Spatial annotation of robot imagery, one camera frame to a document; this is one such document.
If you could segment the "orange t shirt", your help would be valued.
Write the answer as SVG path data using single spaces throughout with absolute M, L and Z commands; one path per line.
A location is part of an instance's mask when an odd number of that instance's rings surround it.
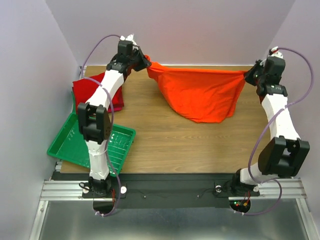
M 168 67 L 153 61 L 147 73 L 168 105 L 195 123 L 221 123 L 232 117 L 245 86 L 242 70 Z

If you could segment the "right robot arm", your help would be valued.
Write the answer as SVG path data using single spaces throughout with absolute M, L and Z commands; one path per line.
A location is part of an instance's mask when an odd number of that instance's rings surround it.
M 272 52 L 244 74 L 245 81 L 256 87 L 268 120 L 270 141 L 257 163 L 249 163 L 233 175 L 230 191 L 234 195 L 252 192 L 258 184 L 271 179 L 295 177 L 310 151 L 309 142 L 301 139 L 293 125 L 288 93 L 280 84 L 285 66 L 283 55 Z

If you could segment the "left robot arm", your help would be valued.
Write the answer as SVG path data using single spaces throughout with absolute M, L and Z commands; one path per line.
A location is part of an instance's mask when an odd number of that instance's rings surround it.
M 131 36 L 121 38 L 117 53 L 106 66 L 104 77 L 98 83 L 93 95 L 78 104 L 78 126 L 89 154 L 90 173 L 87 184 L 81 184 L 83 190 L 99 197 L 111 193 L 110 168 L 107 158 L 113 119 L 108 114 L 112 108 L 112 99 L 124 84 L 131 71 L 141 71 L 151 65 L 141 48 Z

